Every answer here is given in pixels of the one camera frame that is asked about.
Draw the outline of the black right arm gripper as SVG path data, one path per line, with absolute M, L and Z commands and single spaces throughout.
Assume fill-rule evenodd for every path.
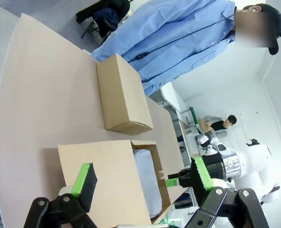
M 192 187 L 199 204 L 186 228 L 211 228 L 217 218 L 227 218 L 234 228 L 269 227 L 253 189 L 232 192 L 216 187 L 212 178 L 223 180 L 223 160 L 219 153 L 196 157 L 190 168 L 168 175 L 167 187 Z

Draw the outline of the green black left gripper finger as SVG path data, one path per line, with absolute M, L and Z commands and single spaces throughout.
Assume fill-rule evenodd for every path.
M 25 228 L 61 228 L 70 224 L 73 228 L 95 228 L 89 217 L 97 177 L 92 163 L 83 163 L 74 185 L 63 187 L 50 201 L 45 197 L 33 200 Z

